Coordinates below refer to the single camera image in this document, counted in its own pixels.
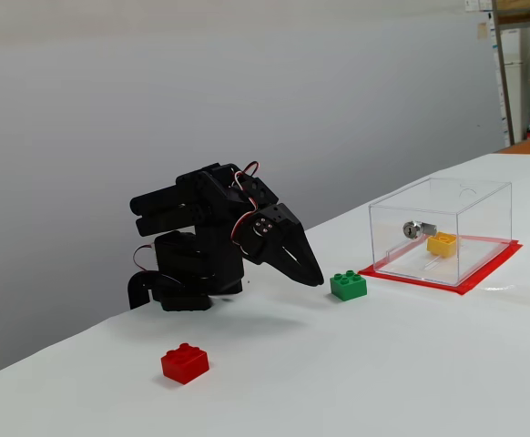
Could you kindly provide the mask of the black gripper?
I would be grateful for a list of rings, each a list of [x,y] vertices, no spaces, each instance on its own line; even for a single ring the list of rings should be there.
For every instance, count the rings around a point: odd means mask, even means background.
[[[243,257],[256,265],[268,264],[303,285],[322,285],[321,268],[300,221],[259,178],[242,174],[239,183],[252,205],[239,222]]]

